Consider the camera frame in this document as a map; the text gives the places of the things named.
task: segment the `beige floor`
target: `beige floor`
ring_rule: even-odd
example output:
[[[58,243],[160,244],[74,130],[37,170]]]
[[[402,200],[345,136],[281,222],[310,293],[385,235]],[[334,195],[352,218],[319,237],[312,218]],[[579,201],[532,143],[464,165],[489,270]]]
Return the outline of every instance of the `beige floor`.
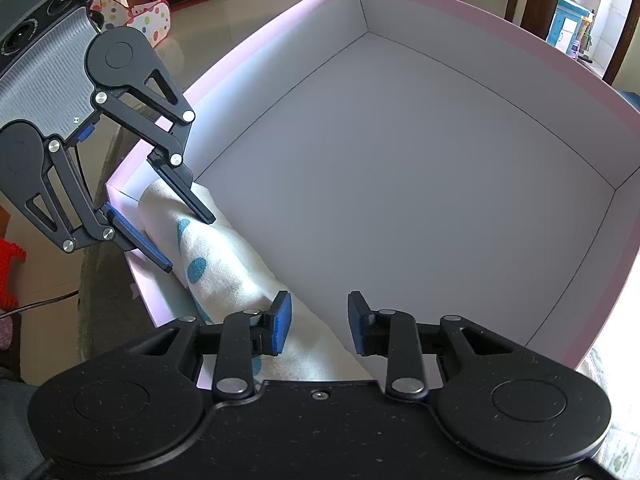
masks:
[[[212,64],[255,30],[300,0],[210,0],[172,14],[169,36],[157,53],[178,85],[186,88]],[[116,125],[103,118],[96,132],[79,147],[90,191],[95,194],[104,157]],[[11,214],[6,239],[27,251],[25,264],[14,269],[10,290],[20,305],[76,290],[82,251],[64,254],[27,222],[0,194]],[[78,363],[77,298],[25,312],[22,318],[21,365],[24,380],[42,384]]]

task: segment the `rolled towel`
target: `rolled towel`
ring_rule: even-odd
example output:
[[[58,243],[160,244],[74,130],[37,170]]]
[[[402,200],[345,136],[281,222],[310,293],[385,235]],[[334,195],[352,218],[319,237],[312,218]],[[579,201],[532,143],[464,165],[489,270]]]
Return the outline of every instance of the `rolled towel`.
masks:
[[[278,291],[289,289],[229,225],[209,191],[199,184],[191,190],[216,216],[213,224],[199,221],[164,181],[156,180],[138,203],[146,234],[172,261],[175,275],[191,292],[205,322],[221,323],[228,314],[248,308],[267,310]],[[293,294],[291,303],[284,351],[277,357],[254,358],[256,381],[371,378],[331,329]]]

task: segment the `polka dot playpen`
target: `polka dot playpen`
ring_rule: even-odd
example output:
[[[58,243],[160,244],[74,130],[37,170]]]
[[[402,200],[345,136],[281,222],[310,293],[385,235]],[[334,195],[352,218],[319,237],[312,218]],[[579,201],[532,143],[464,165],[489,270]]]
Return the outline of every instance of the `polka dot playpen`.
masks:
[[[171,28],[169,3],[166,0],[131,8],[116,0],[93,0],[91,8],[104,16],[102,30],[123,26],[136,28],[146,36],[152,47],[164,40]]]

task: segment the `red plastic stool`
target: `red plastic stool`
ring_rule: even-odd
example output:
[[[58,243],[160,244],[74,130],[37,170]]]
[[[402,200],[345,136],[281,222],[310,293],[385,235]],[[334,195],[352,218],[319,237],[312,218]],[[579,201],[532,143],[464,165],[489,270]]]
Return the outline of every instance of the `red plastic stool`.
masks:
[[[0,308],[2,310],[11,310],[18,307],[18,300],[6,291],[6,280],[9,276],[12,258],[17,258],[23,262],[27,259],[27,253],[16,244],[10,244],[4,238],[0,238]]]

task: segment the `metal screw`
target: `metal screw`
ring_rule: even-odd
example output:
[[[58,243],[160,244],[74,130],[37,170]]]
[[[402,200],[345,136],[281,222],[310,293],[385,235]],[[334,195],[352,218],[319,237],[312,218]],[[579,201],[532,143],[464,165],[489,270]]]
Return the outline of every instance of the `metal screw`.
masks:
[[[216,388],[224,394],[241,394],[248,388],[248,384],[240,377],[228,377],[220,379]]]
[[[327,392],[313,392],[311,394],[311,398],[314,400],[327,400],[329,398],[329,394]]]
[[[196,114],[193,113],[192,110],[187,110],[182,114],[182,120],[185,123],[193,123],[193,120],[196,118]]]
[[[412,377],[401,377],[393,381],[391,387],[399,394],[419,394],[424,390],[424,383]]]

